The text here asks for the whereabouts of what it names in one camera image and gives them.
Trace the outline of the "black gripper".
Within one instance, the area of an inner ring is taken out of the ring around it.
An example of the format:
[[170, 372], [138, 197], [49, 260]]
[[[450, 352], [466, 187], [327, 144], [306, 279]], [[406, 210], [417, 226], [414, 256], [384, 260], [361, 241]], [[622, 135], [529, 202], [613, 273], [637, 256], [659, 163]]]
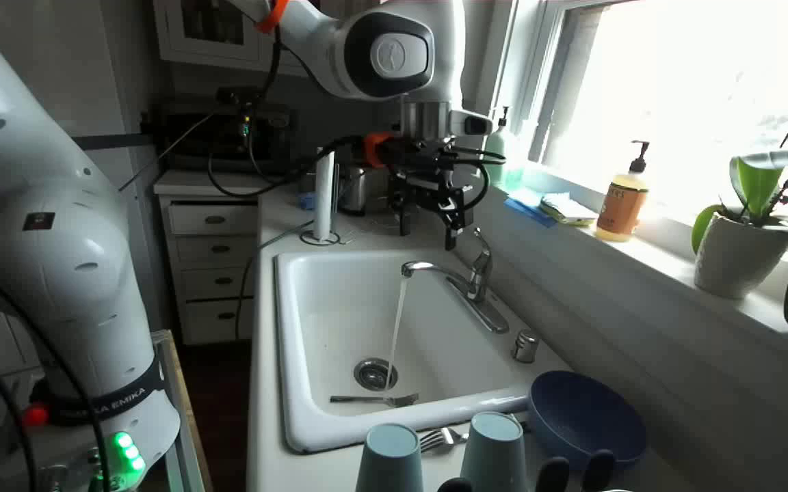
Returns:
[[382, 144], [382, 161], [393, 172], [393, 206], [397, 234], [412, 233], [409, 206], [423, 206], [445, 222], [445, 248], [457, 245], [462, 233], [466, 192], [455, 181], [457, 154], [450, 144], [427, 144], [393, 137]]

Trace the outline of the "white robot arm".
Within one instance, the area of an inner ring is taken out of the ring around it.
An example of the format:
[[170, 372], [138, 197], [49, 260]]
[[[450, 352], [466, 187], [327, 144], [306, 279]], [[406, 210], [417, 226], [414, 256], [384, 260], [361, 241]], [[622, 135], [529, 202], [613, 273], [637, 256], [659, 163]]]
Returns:
[[[278, 33], [341, 99], [461, 103], [461, 0], [384, 0], [334, 18], [313, 0], [228, 0]], [[150, 341], [113, 181], [38, 103], [0, 51], [0, 308], [46, 359], [49, 422], [19, 426], [3, 492], [130, 492], [182, 435]]]

